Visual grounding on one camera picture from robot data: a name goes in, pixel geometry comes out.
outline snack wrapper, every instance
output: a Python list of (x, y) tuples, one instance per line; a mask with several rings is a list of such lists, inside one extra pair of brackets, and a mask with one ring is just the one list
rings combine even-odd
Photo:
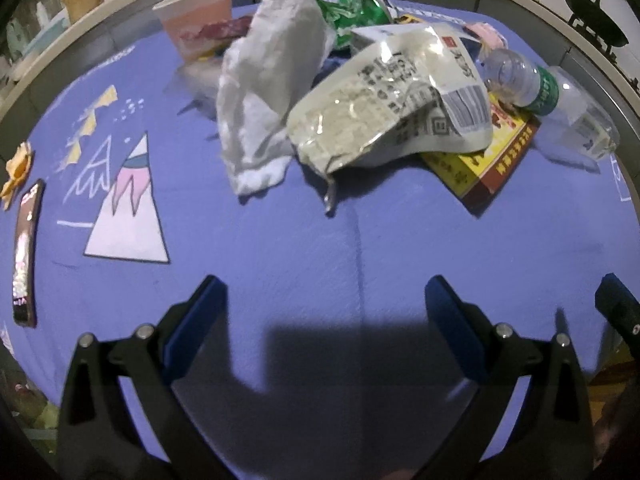
[[(405, 34), (412, 30), (422, 30), (425, 27), (424, 22), (416, 23), (398, 23), (394, 25), (374, 25), (372, 27), (359, 27), (351, 31), (351, 55), (355, 56), (361, 50), (367, 48), (370, 44), (384, 41), (387, 36), (396, 34)], [(455, 27), (456, 33), (462, 44), (468, 51), (471, 59), (475, 61), (480, 55), (482, 43), (477, 38), (467, 34), (462, 27)]]
[(328, 183), (348, 165), (379, 166), (418, 152), (469, 153), (492, 141), (490, 102), (456, 31), (445, 23), (367, 47), (290, 112), (287, 134), (303, 164)]
[(318, 0), (324, 20), (336, 31), (335, 48), (348, 48), (351, 29), (393, 23), (395, 12), (386, 0)]

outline blue tablecloth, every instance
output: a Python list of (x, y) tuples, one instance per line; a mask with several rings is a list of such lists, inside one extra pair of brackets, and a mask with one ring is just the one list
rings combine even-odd
[[(399, 4), (486, 20), (541, 62), (491, 18)], [(283, 184), (241, 202), (215, 124), (179, 113), (188, 98), (166, 91), (179, 65), (165, 34), (141, 40), (67, 88), (32, 132), (29, 184), (47, 181), (36, 330), (10, 321), (17, 205), (0, 215), (0, 314), (18, 361), (54, 402), (81, 333), (107, 340), (158, 322), (206, 274), (229, 286), (228, 319), (174, 389), (243, 479), (377, 479), (425, 462), (474, 391), (428, 323), (423, 290), (435, 274), (524, 336), (550, 338), (564, 313), (584, 370), (596, 369), (602, 276), (615, 272), (640, 296), (638, 221), (614, 160), (595, 174), (529, 150), (479, 218), (415, 161), (346, 172), (331, 219), (296, 162)], [(78, 137), (94, 109), (95, 131)], [(59, 171), (77, 147), (78, 163)], [(115, 189), (121, 178), (132, 192)], [(122, 201), (145, 211), (150, 232), (157, 221), (161, 239), (149, 235), (136, 252), (126, 230), (107, 228), (108, 247), (90, 250), (101, 218)], [(489, 453), (504, 444), (523, 393)], [(140, 407), (132, 410), (161, 455)]]

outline yellow paper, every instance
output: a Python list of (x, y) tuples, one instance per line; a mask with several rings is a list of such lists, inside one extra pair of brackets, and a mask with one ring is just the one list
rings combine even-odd
[(7, 161), (6, 171), (9, 174), (9, 180), (4, 183), (0, 192), (5, 211), (9, 209), (15, 191), (27, 180), (32, 160), (31, 145), (28, 142), (23, 142), (15, 150), (15, 155)]
[(82, 122), (82, 126), (76, 131), (71, 141), (67, 144), (69, 151), (66, 154), (64, 160), (60, 163), (58, 171), (64, 170), (69, 164), (77, 164), (82, 155), (82, 148), (80, 147), (80, 138), (86, 136), (92, 136), (95, 129), (98, 126), (98, 121), (95, 117), (95, 111), (98, 108), (107, 107), (118, 100), (118, 92), (114, 85), (107, 88), (100, 97), (98, 97), (91, 106), (89, 106), (85, 112), (85, 119)]

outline crumpled white cloth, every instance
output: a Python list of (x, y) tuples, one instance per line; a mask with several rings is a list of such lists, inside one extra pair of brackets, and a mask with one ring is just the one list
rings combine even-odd
[(236, 195), (275, 186), (294, 154), (287, 114), (334, 44), (316, 0), (262, 0), (249, 33), (225, 52), (216, 111)]

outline book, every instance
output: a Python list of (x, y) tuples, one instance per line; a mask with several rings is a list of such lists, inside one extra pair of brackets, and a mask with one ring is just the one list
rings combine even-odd
[(427, 166), (455, 194), (470, 212), (479, 212), (500, 190), (540, 127), (540, 121), (525, 110), (491, 101), (494, 137), (484, 152), (421, 153)]

